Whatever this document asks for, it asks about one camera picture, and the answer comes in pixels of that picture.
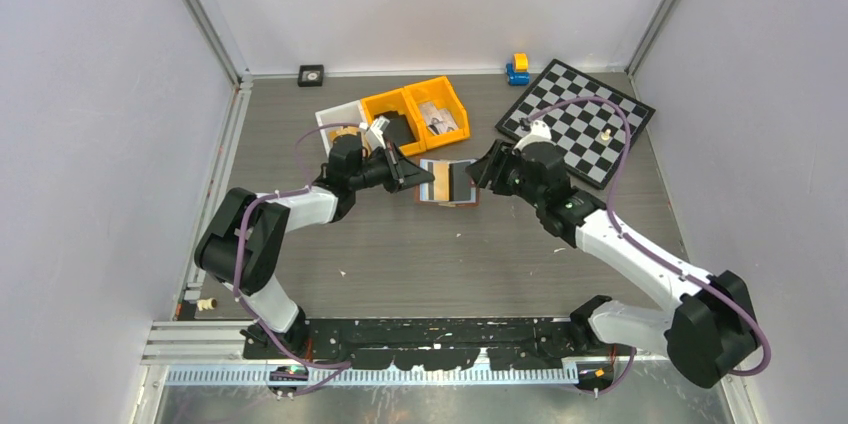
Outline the brown leather card holder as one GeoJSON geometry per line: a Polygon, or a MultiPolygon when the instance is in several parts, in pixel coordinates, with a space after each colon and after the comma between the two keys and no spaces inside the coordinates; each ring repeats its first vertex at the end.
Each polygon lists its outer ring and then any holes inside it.
{"type": "Polygon", "coordinates": [[[416,202],[452,208],[478,206],[479,189],[466,172],[474,162],[474,159],[420,159],[419,165],[430,172],[434,180],[418,186],[416,202]]]}

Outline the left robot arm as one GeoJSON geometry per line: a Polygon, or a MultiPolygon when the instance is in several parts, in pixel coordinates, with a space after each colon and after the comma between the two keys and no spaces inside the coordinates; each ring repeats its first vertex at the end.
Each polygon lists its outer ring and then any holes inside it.
{"type": "Polygon", "coordinates": [[[304,188],[267,194],[230,189],[196,245],[194,264],[252,313],[259,341],[284,358],[301,356],[309,340],[306,314],[276,277],[285,236],[340,221],[361,190],[381,186],[397,193],[433,180],[394,143],[366,151],[359,137],[343,135],[304,188]]]}

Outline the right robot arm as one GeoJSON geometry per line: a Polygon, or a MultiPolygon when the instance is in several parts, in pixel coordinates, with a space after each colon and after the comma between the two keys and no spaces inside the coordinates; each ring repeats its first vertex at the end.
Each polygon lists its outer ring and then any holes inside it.
{"type": "Polygon", "coordinates": [[[609,296],[586,302],[570,315],[580,352],[596,354],[607,344],[648,351],[702,388],[768,366],[771,349],[745,281],[731,271],[700,269],[645,239],[609,203],[572,185],[553,144],[497,140],[466,172],[477,187],[528,203],[546,232],[609,265],[654,301],[653,309],[609,296]]]}

